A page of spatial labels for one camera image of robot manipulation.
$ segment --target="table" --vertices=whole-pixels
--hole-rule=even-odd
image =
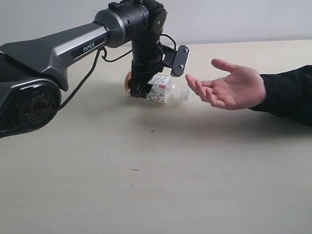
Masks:
[[[212,58],[261,73],[312,63],[310,40],[189,48],[186,73],[200,79],[226,74]],[[94,55],[69,68],[64,99]],[[168,105],[128,97],[130,62],[100,60],[46,127],[0,141],[1,234],[311,233],[311,128],[194,94]]]

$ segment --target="black sleeve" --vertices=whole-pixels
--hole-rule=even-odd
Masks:
[[[312,126],[312,65],[280,74],[261,74],[267,96],[250,108]]]

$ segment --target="plastic bottle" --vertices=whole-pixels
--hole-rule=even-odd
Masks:
[[[127,85],[130,79],[131,72],[128,72],[127,75],[123,75],[121,78],[121,84],[126,90],[127,95],[130,95],[130,88]],[[167,103],[170,98],[188,101],[191,89],[188,85],[179,84],[180,80],[181,78],[160,74],[155,75],[148,83],[152,85],[152,88],[145,99],[164,104]]]

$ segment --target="open palm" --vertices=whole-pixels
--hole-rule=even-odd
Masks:
[[[202,101],[226,110],[247,109],[263,102],[266,96],[264,81],[255,69],[220,59],[213,59],[212,65],[230,74],[206,81],[186,75],[189,87]]]

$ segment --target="robotic arm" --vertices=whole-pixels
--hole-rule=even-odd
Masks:
[[[131,41],[132,77],[128,86],[134,97],[146,97],[147,83],[162,72],[183,75],[189,49],[172,49],[160,43],[167,17],[155,0],[122,0],[99,11],[92,23],[39,39],[0,46],[0,138],[42,128],[63,108],[91,75],[61,105],[60,90],[68,91],[67,69],[105,46],[117,48]]]

